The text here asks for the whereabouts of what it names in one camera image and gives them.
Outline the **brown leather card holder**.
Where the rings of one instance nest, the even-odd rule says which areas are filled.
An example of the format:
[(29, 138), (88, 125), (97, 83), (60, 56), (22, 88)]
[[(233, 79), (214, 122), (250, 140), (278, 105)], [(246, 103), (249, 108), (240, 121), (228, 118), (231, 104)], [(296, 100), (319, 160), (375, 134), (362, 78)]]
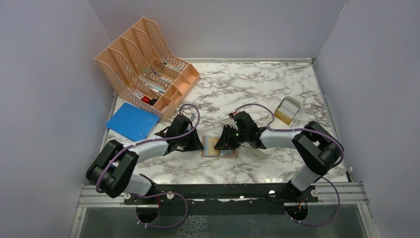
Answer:
[(216, 150), (214, 147), (219, 141), (217, 136), (207, 136), (202, 137), (202, 144), (204, 149), (201, 153), (201, 157), (207, 158), (232, 158), (237, 156), (236, 150)]

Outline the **credit card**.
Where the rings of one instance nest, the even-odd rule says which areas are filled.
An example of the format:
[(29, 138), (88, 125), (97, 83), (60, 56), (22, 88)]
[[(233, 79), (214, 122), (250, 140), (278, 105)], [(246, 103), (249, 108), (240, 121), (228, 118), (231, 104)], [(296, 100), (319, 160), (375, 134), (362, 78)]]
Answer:
[(214, 136), (207, 136), (205, 138), (205, 150), (204, 150), (204, 155), (206, 157), (217, 157), (220, 155), (220, 151), (219, 150), (215, 150), (213, 147), (214, 145), (217, 143), (218, 141), (218, 137), (214, 137)]

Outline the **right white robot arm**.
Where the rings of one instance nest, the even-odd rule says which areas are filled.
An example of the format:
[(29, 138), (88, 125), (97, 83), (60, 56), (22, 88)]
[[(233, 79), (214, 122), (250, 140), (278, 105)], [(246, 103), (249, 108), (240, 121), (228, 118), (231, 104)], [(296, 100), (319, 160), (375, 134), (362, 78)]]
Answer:
[(344, 157), (343, 146), (315, 121), (302, 128), (273, 129), (257, 126), (245, 111), (230, 116), (233, 124), (223, 127), (215, 150), (235, 150), (248, 143), (253, 149), (290, 148), (298, 151), (304, 165), (286, 187), (286, 196), (293, 202), (303, 198), (306, 189)]

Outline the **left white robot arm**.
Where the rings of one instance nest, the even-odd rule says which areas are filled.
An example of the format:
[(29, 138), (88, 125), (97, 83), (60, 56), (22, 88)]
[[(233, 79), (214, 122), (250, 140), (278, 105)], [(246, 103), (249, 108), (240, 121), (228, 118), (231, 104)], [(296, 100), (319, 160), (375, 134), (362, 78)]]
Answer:
[(156, 196), (155, 183), (145, 175), (135, 175), (136, 165), (145, 160), (164, 156), (173, 151), (203, 150), (192, 121), (177, 115), (170, 126), (150, 139), (124, 146), (117, 140), (105, 144), (86, 172), (86, 179), (111, 198), (123, 193), (136, 194), (143, 203)]

